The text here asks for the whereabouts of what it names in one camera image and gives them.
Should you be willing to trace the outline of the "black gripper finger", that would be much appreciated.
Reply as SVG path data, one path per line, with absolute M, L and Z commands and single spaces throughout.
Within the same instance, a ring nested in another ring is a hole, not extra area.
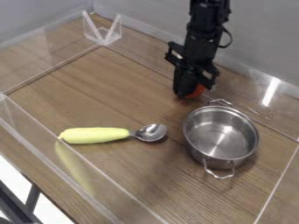
M 190 72 L 190 78 L 189 78 L 189 81 L 190 81 L 190 84 L 189 84 L 189 94 L 193 92 L 196 86 L 200 83 L 200 80 L 198 80 L 198 75 L 194 73 L 194 72 Z
M 185 97 L 189 90 L 189 75 L 188 73 L 176 68 L 173 71 L 173 83 L 172 83 L 172 91 L 178 97 Z

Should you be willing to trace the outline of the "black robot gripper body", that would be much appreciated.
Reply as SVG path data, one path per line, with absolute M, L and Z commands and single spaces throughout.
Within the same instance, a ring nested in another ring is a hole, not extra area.
M 173 65 L 174 69 L 182 69 L 188 73 L 189 78 L 190 72 L 194 72 L 198 75 L 200 84 L 205 89 L 212 89 L 220 71 L 210 60 L 196 61 L 188 58 L 182 54 L 182 46 L 172 41 L 168 43 L 168 52 L 164 55 L 164 59 Z

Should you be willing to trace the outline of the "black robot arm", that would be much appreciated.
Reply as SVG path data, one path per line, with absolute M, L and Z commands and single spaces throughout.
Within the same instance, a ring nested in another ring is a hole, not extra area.
M 168 42 L 165 60 L 173 65 L 172 91 L 192 98 L 212 90 L 220 71 L 213 65 L 218 48 L 232 43 L 224 24 L 229 21 L 229 0 L 190 0 L 184 44 Z

